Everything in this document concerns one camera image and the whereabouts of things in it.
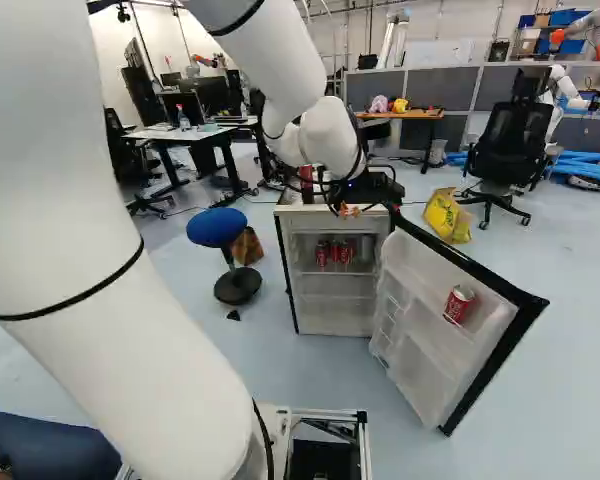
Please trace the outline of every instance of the black office chair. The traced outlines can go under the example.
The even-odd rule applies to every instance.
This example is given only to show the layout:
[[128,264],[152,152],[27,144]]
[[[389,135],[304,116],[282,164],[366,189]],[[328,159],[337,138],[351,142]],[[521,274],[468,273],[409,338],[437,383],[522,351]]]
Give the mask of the black office chair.
[[[152,168],[160,165],[160,162],[158,160],[147,161],[145,149],[149,141],[134,143],[124,139],[123,136],[128,131],[120,122],[120,118],[113,108],[105,108],[104,117],[107,127],[107,144],[116,180],[121,184],[145,187],[148,186],[149,179],[160,178],[162,174],[151,172]],[[136,215],[138,212],[151,212],[164,219],[166,218],[166,211],[156,207],[155,204],[168,202],[171,207],[175,205],[175,201],[170,195],[145,198],[134,194],[133,197],[134,200],[126,204],[131,216]]]
[[553,106],[542,103],[501,102],[491,111],[487,128],[477,145],[471,145],[464,166],[464,176],[482,178],[480,191],[462,192],[460,204],[484,203],[484,220],[479,228],[489,226],[491,206],[496,205],[522,217],[529,225],[531,214],[513,207],[512,186],[533,190],[547,164],[545,135]]

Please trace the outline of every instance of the water bottle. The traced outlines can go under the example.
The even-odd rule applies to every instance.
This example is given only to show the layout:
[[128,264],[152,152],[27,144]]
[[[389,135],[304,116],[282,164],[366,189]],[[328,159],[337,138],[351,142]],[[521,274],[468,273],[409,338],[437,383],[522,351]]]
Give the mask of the water bottle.
[[191,122],[182,111],[182,104],[178,103],[176,107],[178,108],[178,125],[180,125],[180,130],[183,132],[191,130]]

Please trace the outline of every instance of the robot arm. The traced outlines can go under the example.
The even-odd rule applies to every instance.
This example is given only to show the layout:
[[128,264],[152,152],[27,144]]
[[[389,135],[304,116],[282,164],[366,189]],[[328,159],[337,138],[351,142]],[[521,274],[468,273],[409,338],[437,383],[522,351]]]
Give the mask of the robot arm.
[[284,163],[322,163],[333,178],[362,172],[356,132],[342,101],[324,96],[324,65],[292,1],[185,5],[265,94],[265,140]]
[[591,30],[593,33],[593,43],[596,47],[596,60],[600,60],[600,8],[597,8],[588,15],[579,18],[567,28],[552,32],[550,36],[551,46],[553,49],[557,49],[560,47],[565,38],[569,38],[572,35],[589,30]]
[[553,132],[564,116],[562,108],[563,98],[566,98],[566,108],[582,110],[584,113],[600,110],[600,93],[593,100],[585,100],[580,96],[580,92],[573,84],[571,78],[566,74],[562,65],[553,65],[549,72],[549,79],[556,84],[556,89],[552,92],[550,89],[544,92],[538,98],[538,101],[553,105],[551,122],[547,130],[546,141],[549,143]]
[[[280,158],[348,175],[356,134],[342,102],[322,96],[293,2],[190,3],[267,96]],[[84,1],[1,1],[0,34],[30,47],[0,42],[0,325],[143,478],[259,478],[243,474],[258,452],[250,395],[155,272],[120,200]]]

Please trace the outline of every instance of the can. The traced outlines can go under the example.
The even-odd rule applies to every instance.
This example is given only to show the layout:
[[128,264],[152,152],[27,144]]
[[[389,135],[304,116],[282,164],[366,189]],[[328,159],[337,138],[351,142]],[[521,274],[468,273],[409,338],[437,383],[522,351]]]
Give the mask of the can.
[[349,240],[343,240],[340,243],[340,263],[349,265],[353,259],[353,247]]
[[333,263],[340,262],[340,241],[336,238],[331,240],[331,261]]
[[362,235],[360,237],[360,261],[371,263],[373,261],[373,236]]
[[326,240],[318,240],[316,244],[316,264],[320,268],[327,266],[327,259],[329,258],[329,242]]
[[476,294],[469,287],[456,285],[449,293],[443,316],[451,323],[462,323],[467,318],[467,311],[476,300]]

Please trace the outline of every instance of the jeans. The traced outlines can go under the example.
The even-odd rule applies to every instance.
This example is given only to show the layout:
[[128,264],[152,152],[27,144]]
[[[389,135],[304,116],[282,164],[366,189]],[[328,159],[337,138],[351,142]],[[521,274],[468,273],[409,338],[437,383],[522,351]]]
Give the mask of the jeans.
[[121,466],[97,430],[3,412],[0,454],[11,457],[15,480],[113,480]]

